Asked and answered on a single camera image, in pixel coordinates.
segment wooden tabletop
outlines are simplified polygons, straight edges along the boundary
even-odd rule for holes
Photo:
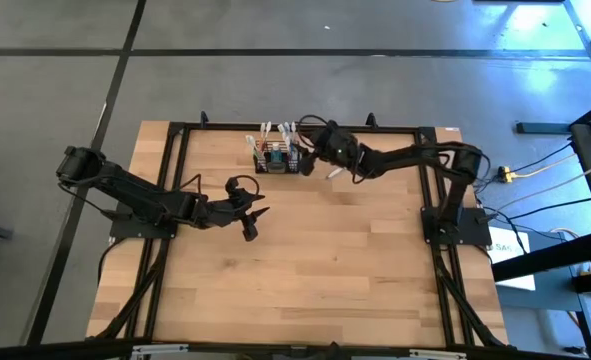
[[[130,164],[135,175],[156,181],[168,124],[142,123]],[[458,129],[436,131],[438,141],[461,140]],[[250,243],[238,223],[208,230],[181,226],[171,242],[154,339],[444,346],[433,264],[419,215],[418,169],[391,171],[360,185],[353,185],[348,173],[324,180],[332,168],[320,161],[310,177],[255,175],[244,135],[191,131],[182,179],[201,173],[203,192],[222,199],[229,177],[253,175],[266,195],[254,209],[271,209],[258,220],[259,236]],[[413,143],[411,135],[357,136],[383,151]],[[253,190],[251,182],[240,183]],[[475,205],[472,191],[465,202]],[[103,330],[132,293],[142,244],[128,239],[106,258],[88,335]],[[506,341],[488,259],[472,246],[458,250],[469,302],[494,335]],[[145,298],[138,334],[147,303]],[[452,298],[450,304],[456,339],[462,342]]]

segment gray floor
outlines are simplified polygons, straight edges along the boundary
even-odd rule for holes
[[[121,47],[135,3],[0,1],[0,47]],[[135,47],[523,50],[582,43],[560,4],[151,0]],[[115,64],[100,57],[0,58],[0,225],[15,231],[13,240],[0,241],[0,346],[22,341],[69,203],[55,186],[55,168],[66,145],[90,142]],[[571,121],[590,108],[587,59],[131,58],[103,151],[126,166],[140,121],[197,121],[201,110],[217,122],[316,113],[344,124],[361,124],[372,111],[381,124],[460,127],[494,166],[518,165],[565,138],[517,136],[515,122]],[[580,172],[569,161],[532,180],[491,185],[481,198],[502,205]],[[507,212],[588,195],[577,181]],[[90,198],[114,204],[95,193]],[[541,230],[588,233],[591,204],[523,220]],[[108,220],[84,209],[46,341],[83,338],[108,228]],[[505,309],[509,338],[534,351],[580,345],[562,315]]]

